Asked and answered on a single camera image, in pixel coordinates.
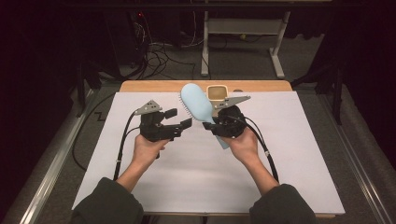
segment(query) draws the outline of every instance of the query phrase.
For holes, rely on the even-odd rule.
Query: light blue object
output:
[[[201,122],[215,123],[212,118],[213,106],[199,86],[193,83],[185,85],[181,89],[180,98],[195,119]],[[219,136],[216,137],[222,148],[229,147]]]

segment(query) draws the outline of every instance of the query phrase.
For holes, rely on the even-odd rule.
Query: white sheet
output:
[[[279,175],[280,183],[293,185],[315,213],[344,214],[345,210],[318,149],[296,92],[236,92],[250,95],[238,104],[242,113],[260,127]],[[137,108],[154,100],[163,111],[177,108],[176,117],[163,124],[189,118],[176,92],[119,92],[116,94],[88,171],[73,208],[106,176],[112,178],[127,119]],[[133,118],[130,129],[137,127]],[[120,174],[129,164],[138,130],[125,141]],[[271,171],[260,147],[260,157]],[[146,212],[248,213],[260,198],[254,181],[230,149],[222,149],[211,132],[194,120],[175,138],[143,174],[132,194]]]

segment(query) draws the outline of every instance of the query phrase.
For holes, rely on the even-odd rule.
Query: sleeve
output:
[[[133,194],[117,182],[102,178],[92,194],[74,209],[71,223],[140,223],[143,207]]]
[[[291,185],[280,185],[263,195],[250,208],[252,224],[317,223],[314,212]]]

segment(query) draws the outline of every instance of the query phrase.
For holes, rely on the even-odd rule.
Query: metal frame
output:
[[[88,105],[85,107],[85,111],[79,116],[79,118],[75,121],[73,125],[73,129],[65,140],[65,143],[61,148],[59,148],[58,152],[55,155],[55,158],[52,161],[46,175],[44,176],[40,186],[35,192],[35,196],[33,200],[30,202],[29,207],[27,208],[25,214],[20,223],[29,224],[35,223],[37,220],[41,210],[43,209],[52,189],[58,179],[62,168],[64,167],[64,162],[69,154],[70,149],[73,146],[73,143],[76,139],[78,130],[80,129],[84,119],[89,114],[89,111],[92,108],[92,102],[96,97],[97,93],[90,90],[87,94],[87,99],[89,99]]]
[[[376,220],[380,224],[392,224],[393,221],[390,218],[389,213],[385,208],[384,204],[382,203],[381,199],[379,198],[375,185],[373,184],[370,177],[367,175],[366,171],[361,165],[361,161],[359,160],[358,155],[355,152],[355,149],[347,139],[347,135],[345,134],[344,129],[342,128],[341,125],[338,125],[337,121],[334,119],[332,115],[331,103],[327,99],[326,95],[320,94],[318,95],[318,98],[319,101],[322,103],[323,107],[325,108],[325,111],[327,112],[329,119],[332,121],[332,125],[334,126],[334,129],[338,133],[338,136],[344,146],[346,159],[350,165],[352,172],[356,176],[356,179],[358,180],[361,186],[361,191],[363,192],[368,204],[373,210]]]
[[[284,14],[283,20],[209,19],[208,12],[206,11],[201,76],[207,77],[209,74],[209,49],[207,46],[209,34],[277,35],[275,47],[270,48],[269,53],[276,70],[276,76],[279,79],[284,79],[285,74],[283,73],[277,54],[288,25],[289,16],[290,12],[287,11]]]

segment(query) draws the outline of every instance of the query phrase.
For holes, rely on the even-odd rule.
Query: black cable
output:
[[[131,131],[134,131],[134,130],[136,130],[136,129],[138,129],[139,127],[135,127],[135,128],[132,128],[131,130],[129,130],[129,132],[126,134],[127,136],[128,136],[128,134],[131,132]]]
[[[139,64],[139,67],[130,74],[126,75],[125,77],[129,79],[130,77],[137,76],[139,75],[139,73],[145,71],[147,66],[148,66],[148,62],[146,61],[146,59],[143,58],[142,62]]]
[[[156,52],[151,52],[151,53],[153,53],[153,54],[155,54],[156,56],[157,56],[157,59],[158,59],[158,61],[159,61],[159,64],[155,67],[155,69],[153,69],[153,68],[151,68],[150,66],[149,66],[149,68],[151,68],[151,69],[153,69],[154,71],[150,74],[150,75],[148,75],[148,76],[146,76],[146,77],[142,77],[142,79],[147,79],[147,78],[149,78],[149,77],[154,77],[154,76],[157,76],[157,75],[159,75],[165,68],[166,68],[166,63],[167,63],[167,59],[165,60],[164,58],[161,58]]]
[[[148,52],[146,51],[145,54],[145,61],[147,63],[147,66],[145,67],[145,69],[139,74],[139,76],[136,78],[136,80],[142,80],[143,76],[146,73],[147,68],[149,67],[149,58],[148,58]]]
[[[234,120],[237,120],[237,121],[239,121],[239,122],[244,123],[245,125],[247,125],[247,127],[248,127],[251,131],[254,132],[254,134],[255,134],[256,137],[258,138],[260,144],[262,145],[262,149],[264,149],[265,156],[267,157],[267,160],[268,160],[269,163],[270,163],[271,171],[272,171],[272,173],[273,173],[273,177],[274,177],[274,179],[275,179],[277,182],[279,182],[279,177],[277,176],[277,171],[276,171],[276,167],[275,167],[275,164],[274,164],[274,160],[273,160],[273,158],[272,158],[272,156],[271,156],[271,154],[270,154],[270,151],[268,150],[268,147],[265,145],[264,140],[260,138],[260,136],[259,136],[259,134],[256,132],[256,130],[255,130],[250,124],[244,122],[243,120],[241,120],[241,119],[239,119],[239,118],[235,118],[235,117],[232,117],[232,116],[227,116],[227,118],[229,118],[229,119],[234,119]]]
[[[83,129],[83,127],[84,127],[84,125],[85,125],[85,122],[87,122],[88,118],[89,118],[90,115],[93,113],[93,111],[94,111],[100,104],[102,104],[105,100],[107,100],[108,98],[110,98],[111,96],[113,96],[113,95],[115,95],[115,94],[116,94],[115,92],[114,92],[114,93],[111,93],[110,95],[108,95],[107,97],[105,97],[102,101],[100,101],[100,102],[91,110],[91,112],[87,115],[87,117],[85,117],[84,121],[82,121],[82,124],[81,124],[81,126],[79,127],[79,129],[78,129],[76,138],[75,138],[75,140],[74,140],[74,142],[73,142],[73,146],[72,146],[72,156],[73,156],[73,160],[74,160],[74,162],[76,163],[76,165],[77,165],[79,168],[81,168],[83,171],[85,171],[85,172],[87,171],[87,168],[85,168],[83,165],[81,165],[81,164],[78,162],[77,158],[76,158],[76,142],[77,142],[78,137],[79,137],[79,135],[80,135],[80,133],[81,133],[81,130]]]
[[[128,121],[126,122],[126,125],[125,125],[125,129],[124,129],[124,132],[123,132],[123,135],[122,135],[122,139],[121,139],[121,143],[120,143],[119,156],[117,157],[116,170],[114,171],[113,180],[117,180],[119,178],[120,166],[121,166],[121,160],[122,160],[122,149],[123,149],[123,145],[125,143],[126,136],[128,136],[129,124],[131,123],[131,120],[132,120],[133,117],[134,117],[134,113],[131,114],[131,116],[128,118]]]
[[[257,124],[252,120],[252,119],[250,119],[250,118],[247,118],[247,117],[244,117],[245,119],[248,119],[250,122],[252,122],[253,124],[254,124],[254,126],[256,127],[256,129],[257,129],[257,131],[259,132],[259,134],[260,134],[260,137],[262,138],[262,141],[264,141],[264,138],[262,137],[262,132],[260,132],[260,129],[259,129],[259,127],[257,126]]]
[[[222,46],[221,48],[219,47],[213,47],[213,46],[209,46],[209,44],[207,44],[207,47],[210,49],[226,49],[227,45],[228,45],[228,40],[227,37],[225,35],[212,35],[212,36],[218,36],[224,39],[224,46]]]
[[[209,64],[207,64],[207,62],[206,62],[206,60],[205,60],[205,58],[204,58],[203,55],[201,56],[201,58],[202,58],[202,61],[204,61],[204,63],[205,63],[206,66],[207,66],[207,74],[209,75],[209,80],[212,80],[212,75],[210,74]]]
[[[169,61],[171,61],[171,62],[180,63],[180,64],[186,64],[186,65],[192,65],[191,80],[194,80],[195,63],[183,63],[183,62],[179,62],[179,61],[176,61],[176,60],[172,59],[172,58],[169,57],[169,55],[166,53],[165,46],[163,46],[163,54],[164,54],[164,55],[169,59]]]

